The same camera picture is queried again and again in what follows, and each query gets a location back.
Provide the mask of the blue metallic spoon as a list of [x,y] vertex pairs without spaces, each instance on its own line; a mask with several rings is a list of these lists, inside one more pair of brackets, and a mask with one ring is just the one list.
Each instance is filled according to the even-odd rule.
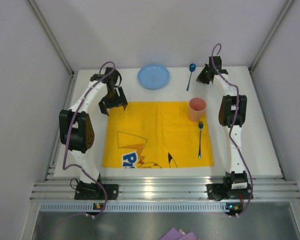
[[190,83],[191,83],[191,79],[192,79],[192,74],[193,72],[196,70],[196,65],[194,63],[191,63],[189,65],[189,72],[190,72],[190,75],[189,75],[189,79],[188,79],[188,83],[187,83],[187,87],[186,87],[186,91],[188,92],[189,91],[189,88],[190,88]]

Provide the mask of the yellow pikachu placemat cloth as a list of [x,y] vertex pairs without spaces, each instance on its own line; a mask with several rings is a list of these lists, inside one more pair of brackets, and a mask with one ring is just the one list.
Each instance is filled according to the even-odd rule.
[[102,165],[120,169],[174,169],[214,165],[206,115],[199,122],[186,101],[131,102],[109,110]]

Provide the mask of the pink plastic cup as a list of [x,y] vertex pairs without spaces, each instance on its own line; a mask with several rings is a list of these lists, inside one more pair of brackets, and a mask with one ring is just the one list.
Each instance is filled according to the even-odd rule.
[[192,122],[199,121],[203,116],[207,107],[207,103],[200,97],[194,97],[189,101],[188,105],[188,118]]

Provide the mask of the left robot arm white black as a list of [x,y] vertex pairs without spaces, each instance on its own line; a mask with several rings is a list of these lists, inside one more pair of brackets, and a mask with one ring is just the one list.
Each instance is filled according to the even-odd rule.
[[121,82],[120,72],[114,66],[108,66],[104,73],[92,75],[79,99],[69,109],[59,113],[59,137],[65,145],[62,169],[78,168],[82,183],[96,184],[100,177],[90,153],[95,132],[89,111],[100,110],[101,114],[109,116],[110,109],[126,109],[128,101]]

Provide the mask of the blue metallic fork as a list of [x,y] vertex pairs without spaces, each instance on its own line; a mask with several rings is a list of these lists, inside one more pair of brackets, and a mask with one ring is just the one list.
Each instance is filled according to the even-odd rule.
[[202,153],[201,153],[201,140],[202,140],[202,130],[204,128],[204,123],[202,121],[198,122],[199,127],[199,147],[198,147],[198,158],[201,159]]

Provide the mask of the blue plastic plate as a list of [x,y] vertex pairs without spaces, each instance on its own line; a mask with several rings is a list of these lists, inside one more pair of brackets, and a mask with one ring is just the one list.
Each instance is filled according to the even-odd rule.
[[162,64],[152,63],[142,67],[137,79],[140,85],[149,90],[157,90],[166,86],[170,81],[170,73]]

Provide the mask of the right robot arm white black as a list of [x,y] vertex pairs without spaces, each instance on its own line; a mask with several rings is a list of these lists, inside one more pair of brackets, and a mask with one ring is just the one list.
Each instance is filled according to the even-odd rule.
[[239,87],[230,83],[229,73],[222,67],[220,56],[210,56],[209,62],[198,75],[198,82],[212,83],[222,96],[218,122],[223,127],[227,140],[228,167],[224,176],[228,191],[250,190],[250,184],[242,153],[242,127],[246,121],[248,99],[239,93]]

